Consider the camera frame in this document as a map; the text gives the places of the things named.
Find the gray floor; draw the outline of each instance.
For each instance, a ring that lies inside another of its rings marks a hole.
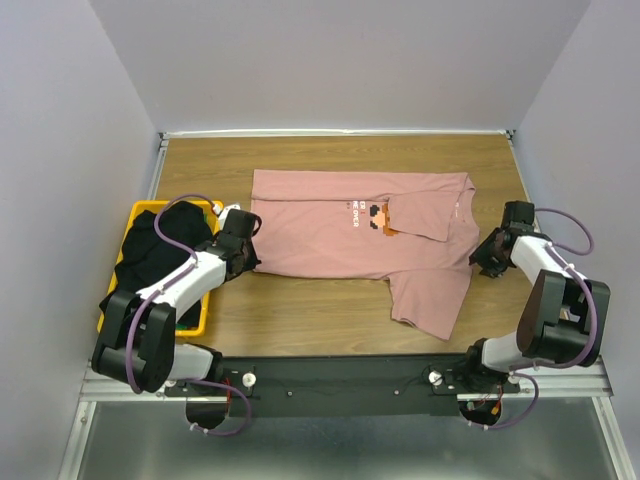
[[[527,400],[511,400],[517,412]],[[232,438],[190,432],[184,405],[98,405],[80,478],[200,480],[615,478],[590,399],[545,399],[496,432],[424,415],[256,419]]]

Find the white metal frame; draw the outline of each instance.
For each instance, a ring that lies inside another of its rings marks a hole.
[[[149,187],[148,198],[156,197],[160,176],[171,138],[210,138],[210,137],[284,137],[284,136],[366,136],[366,135],[434,135],[434,134],[473,134],[507,136],[511,151],[518,168],[518,161],[513,150],[513,143],[507,130],[344,130],[344,129],[269,129],[269,130],[211,130],[202,132],[172,132],[162,133],[161,142],[156,159],[154,176]],[[541,368],[539,370],[524,370],[534,376],[540,387],[541,398],[570,398],[589,397],[593,399],[594,408],[600,427],[620,480],[636,480],[631,459],[624,445],[622,434],[611,406],[609,397],[612,395],[602,359],[589,368],[571,368],[566,371]],[[530,398],[533,396],[532,385],[522,380],[521,392],[507,394],[509,398]],[[477,395],[458,395],[458,400],[473,400]],[[87,367],[83,386],[80,392],[76,416],[71,428],[67,448],[65,451],[59,480],[76,479],[80,473],[82,458],[85,452],[93,417],[99,402],[185,402],[186,398],[171,398],[164,394],[164,388],[156,393],[133,393],[128,385],[96,374]],[[225,397],[198,397],[189,401],[226,401]]]

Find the pink cloth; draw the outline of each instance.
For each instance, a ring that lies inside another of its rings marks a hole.
[[[258,272],[388,279],[394,320],[449,339],[479,230],[469,175],[256,170]]]

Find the orange and black cartoon print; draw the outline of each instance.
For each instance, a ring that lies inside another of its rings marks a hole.
[[[374,230],[382,230],[382,233],[389,237],[398,233],[397,230],[393,230],[389,226],[389,206],[386,203],[382,205],[382,208],[378,205],[371,205],[371,208],[369,208],[369,215],[371,216],[369,225]]]

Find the pink shirt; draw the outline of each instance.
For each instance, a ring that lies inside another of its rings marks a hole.
[[[479,230],[466,173],[256,170],[258,272],[388,279],[391,316],[449,339]]]

